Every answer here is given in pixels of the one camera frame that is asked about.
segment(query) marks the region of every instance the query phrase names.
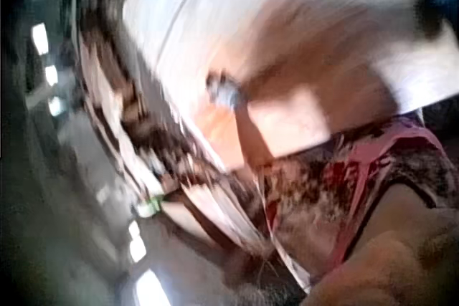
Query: floral skirt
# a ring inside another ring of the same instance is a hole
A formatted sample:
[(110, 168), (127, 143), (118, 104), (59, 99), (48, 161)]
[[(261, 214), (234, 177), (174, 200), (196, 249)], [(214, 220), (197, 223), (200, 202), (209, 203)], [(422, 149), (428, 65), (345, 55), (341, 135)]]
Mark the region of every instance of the floral skirt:
[(306, 292), (346, 260), (390, 186), (408, 185), (428, 207), (459, 206), (455, 168), (416, 120), (397, 117), (334, 141), (278, 159), (259, 175), (271, 239)]

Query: skin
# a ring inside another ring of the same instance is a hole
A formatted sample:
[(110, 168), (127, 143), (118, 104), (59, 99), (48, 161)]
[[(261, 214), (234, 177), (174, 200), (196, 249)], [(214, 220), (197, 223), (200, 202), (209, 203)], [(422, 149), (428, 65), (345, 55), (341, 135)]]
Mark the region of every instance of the skin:
[[(257, 168), (271, 161), (247, 102), (227, 76), (209, 76), (211, 100), (234, 110), (242, 152)], [(459, 285), (459, 229), (453, 210), (428, 209), (408, 186), (390, 187), (351, 256), (327, 274), (302, 305), (451, 305)]]

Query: woman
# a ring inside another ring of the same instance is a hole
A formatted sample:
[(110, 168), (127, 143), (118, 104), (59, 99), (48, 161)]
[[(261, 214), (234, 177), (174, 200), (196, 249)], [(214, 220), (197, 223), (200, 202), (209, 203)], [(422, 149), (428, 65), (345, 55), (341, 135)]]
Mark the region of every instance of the woman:
[(446, 305), (455, 294), (458, 177), (415, 116), (337, 135), (332, 147), (269, 159), (247, 101), (226, 75), (211, 99), (235, 112), (245, 159), (260, 178), (270, 235), (307, 305)]

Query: window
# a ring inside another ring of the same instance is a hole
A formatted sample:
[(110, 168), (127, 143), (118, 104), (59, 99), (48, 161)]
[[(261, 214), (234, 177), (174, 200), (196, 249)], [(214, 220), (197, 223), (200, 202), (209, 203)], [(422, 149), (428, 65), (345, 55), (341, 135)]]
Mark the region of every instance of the window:
[(147, 270), (136, 283), (136, 296), (139, 306), (171, 306), (158, 277)]
[(58, 116), (65, 110), (65, 105), (58, 97), (53, 97), (52, 99), (48, 100), (48, 107), (51, 116)]
[(32, 39), (39, 55), (48, 53), (48, 37), (44, 23), (32, 27)]
[(57, 70), (54, 65), (44, 68), (44, 76), (46, 77), (46, 81), (48, 82), (49, 86), (57, 84)]

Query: pink fabric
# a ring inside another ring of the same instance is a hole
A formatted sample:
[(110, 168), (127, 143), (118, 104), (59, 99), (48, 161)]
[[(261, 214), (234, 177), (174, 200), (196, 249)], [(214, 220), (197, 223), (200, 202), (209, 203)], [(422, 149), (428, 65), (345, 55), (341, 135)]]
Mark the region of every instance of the pink fabric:
[(401, 123), (395, 123), (388, 129), (387, 132), (375, 140), (357, 143), (349, 154), (349, 161), (359, 163), (359, 177), (355, 194), (352, 199), (347, 224), (340, 232), (335, 249), (331, 256), (332, 269), (342, 264), (346, 251), (361, 226), (361, 221), (365, 215), (361, 214), (361, 216), (356, 216), (356, 213), (359, 205), (361, 204), (364, 191), (366, 190), (365, 186), (369, 176), (370, 164), (384, 155), (400, 138), (424, 138), (429, 143), (433, 144), (442, 153), (442, 155), (446, 156), (440, 142), (429, 130), (413, 126), (409, 126), (407, 128), (406, 125)]

